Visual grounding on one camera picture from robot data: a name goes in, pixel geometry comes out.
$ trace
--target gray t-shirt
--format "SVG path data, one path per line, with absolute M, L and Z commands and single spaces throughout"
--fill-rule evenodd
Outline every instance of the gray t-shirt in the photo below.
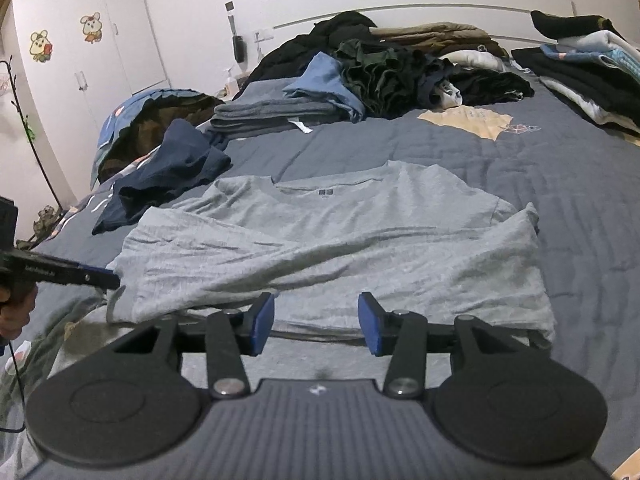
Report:
M 274 184 L 238 176 L 201 198 L 151 208 L 110 265 L 122 286 L 112 321 L 247 304 L 277 295 L 274 330 L 359 336 L 357 297 L 431 322 L 473 314 L 551 336 L 537 266 L 538 217 L 439 166 L 389 161 Z

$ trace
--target blue cloth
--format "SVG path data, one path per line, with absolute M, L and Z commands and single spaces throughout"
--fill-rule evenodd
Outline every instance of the blue cloth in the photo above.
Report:
M 551 59 L 567 63 L 595 63 L 622 70 L 632 76 L 640 84 L 640 63 L 621 48 L 614 48 L 606 52 L 558 52 L 556 45 L 544 44 L 540 46 L 542 52 Z
M 222 153 L 226 142 L 223 136 L 201 132 L 184 119 L 172 121 L 153 158 L 113 184 L 113 197 L 92 234 L 135 224 L 150 207 L 212 182 L 231 164 Z
M 364 104 L 348 90 L 340 79 L 342 64 L 337 59 L 318 52 L 305 73 L 283 89 L 286 97 L 311 97 L 327 101 L 349 113 L 352 123 L 364 119 Z
M 192 97 L 199 94 L 200 92 L 194 90 L 153 89 L 139 92 L 124 101 L 114 110 L 113 114 L 107 117 L 100 130 L 98 150 L 95 154 L 94 166 L 91 170 L 91 187 L 93 187 L 95 181 L 98 180 L 98 168 L 104 160 L 104 157 L 109 153 L 113 143 L 118 139 L 120 131 L 131 124 L 131 121 L 138 116 L 148 99 L 156 99 L 168 95 Z

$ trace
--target electrical outlet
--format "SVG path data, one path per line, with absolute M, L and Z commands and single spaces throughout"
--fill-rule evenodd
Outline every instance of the electrical outlet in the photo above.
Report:
M 272 40 L 274 31 L 272 28 L 261 28 L 260 30 L 254 30 L 253 38 L 254 43 L 260 43 L 262 41 Z

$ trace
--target human hand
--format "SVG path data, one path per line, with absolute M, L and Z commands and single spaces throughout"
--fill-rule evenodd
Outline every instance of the human hand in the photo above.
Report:
M 34 285 L 22 301 L 12 301 L 11 291 L 0 285 L 0 335 L 8 340 L 20 337 L 36 307 L 38 287 Z

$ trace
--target black puffer jacket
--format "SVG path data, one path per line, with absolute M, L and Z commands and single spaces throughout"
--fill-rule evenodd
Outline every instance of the black puffer jacket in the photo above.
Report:
M 369 27 L 375 26 L 369 18 L 354 10 L 341 12 L 330 20 L 316 23 L 309 34 L 300 34 L 267 54 L 235 98 L 240 97 L 246 86 L 253 81 L 301 76 L 318 52 L 331 54 L 343 41 L 377 41 L 369 32 Z

